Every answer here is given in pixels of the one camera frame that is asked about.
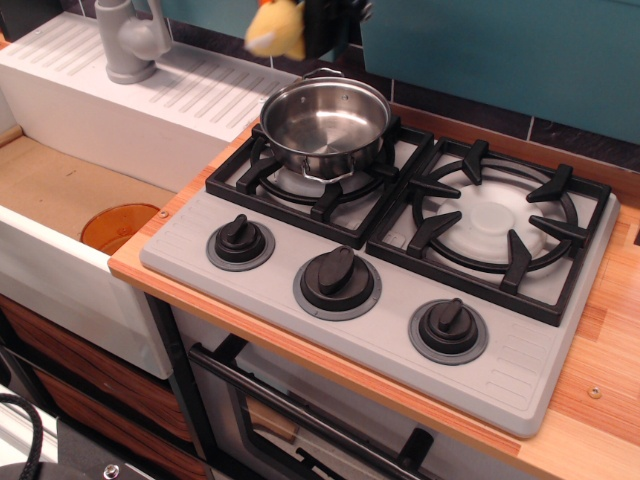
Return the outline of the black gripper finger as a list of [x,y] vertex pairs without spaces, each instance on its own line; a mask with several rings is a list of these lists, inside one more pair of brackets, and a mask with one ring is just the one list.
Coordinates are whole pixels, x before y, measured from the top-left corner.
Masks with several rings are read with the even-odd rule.
[[346,48],[350,24],[359,19],[359,1],[305,1],[303,13],[305,58],[337,58]]

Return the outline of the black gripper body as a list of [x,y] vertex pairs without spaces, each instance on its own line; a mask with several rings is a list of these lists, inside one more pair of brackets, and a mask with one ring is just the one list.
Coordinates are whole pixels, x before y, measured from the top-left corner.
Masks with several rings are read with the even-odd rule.
[[345,8],[349,17],[357,22],[367,22],[373,14],[373,4],[370,0],[346,0]]

